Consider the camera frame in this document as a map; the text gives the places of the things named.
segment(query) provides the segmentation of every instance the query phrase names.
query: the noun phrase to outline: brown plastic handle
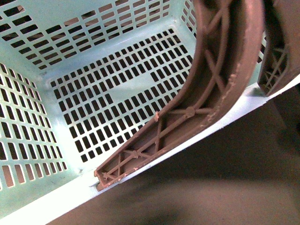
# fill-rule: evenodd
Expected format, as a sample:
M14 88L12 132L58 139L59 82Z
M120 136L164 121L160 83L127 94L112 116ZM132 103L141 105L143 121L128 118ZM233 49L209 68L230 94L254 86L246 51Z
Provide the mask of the brown plastic handle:
M263 33L260 0L194 1L196 50L178 95L99 166L98 190L121 180L222 118L245 89Z
M300 1L265 0L267 46L258 84L267 96L300 74Z

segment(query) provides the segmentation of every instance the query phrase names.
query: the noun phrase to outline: basket floor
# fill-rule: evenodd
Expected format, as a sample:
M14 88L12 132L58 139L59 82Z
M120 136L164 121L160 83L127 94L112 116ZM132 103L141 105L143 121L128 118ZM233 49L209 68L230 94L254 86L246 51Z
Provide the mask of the basket floor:
M159 26L143 34L142 30L125 45L112 46L114 51L106 56L47 80L53 97L49 111L59 122L54 130L64 133L58 139L72 158L68 162L80 170L106 160L185 82L195 47L190 30Z

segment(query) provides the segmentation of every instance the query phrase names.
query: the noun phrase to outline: perforated plastic side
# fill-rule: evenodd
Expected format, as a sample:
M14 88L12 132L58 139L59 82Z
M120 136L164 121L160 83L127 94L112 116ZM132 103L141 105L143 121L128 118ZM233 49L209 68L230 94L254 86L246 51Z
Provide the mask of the perforated plastic side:
M64 181L58 178L68 171L68 164L57 144L35 83L1 63L0 67L2 217L63 184ZM57 183L52 184L51 177L57 179ZM41 186L43 189L36 193L28 193L31 188Z
M181 19L196 38L197 24L195 18L195 8L191 0L185 1Z
M45 69L119 35L169 15L169 0L117 0L81 16L39 29L18 1L3 3L1 37L39 69Z
M52 81L82 161L117 149L137 132L175 97L191 62L169 29Z

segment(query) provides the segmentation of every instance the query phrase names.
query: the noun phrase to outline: plastic basket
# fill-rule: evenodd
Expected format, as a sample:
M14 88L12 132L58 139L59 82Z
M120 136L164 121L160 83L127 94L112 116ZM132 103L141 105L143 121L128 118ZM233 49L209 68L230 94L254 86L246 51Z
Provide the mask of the plastic basket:
M0 8L2 218L94 170L173 99L196 24L190 0Z

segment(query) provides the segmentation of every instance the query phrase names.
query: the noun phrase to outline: gray floor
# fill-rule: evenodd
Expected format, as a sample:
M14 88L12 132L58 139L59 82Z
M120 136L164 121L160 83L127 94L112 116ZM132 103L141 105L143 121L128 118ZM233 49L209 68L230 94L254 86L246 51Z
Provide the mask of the gray floor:
M299 225L299 100L293 89L50 224Z

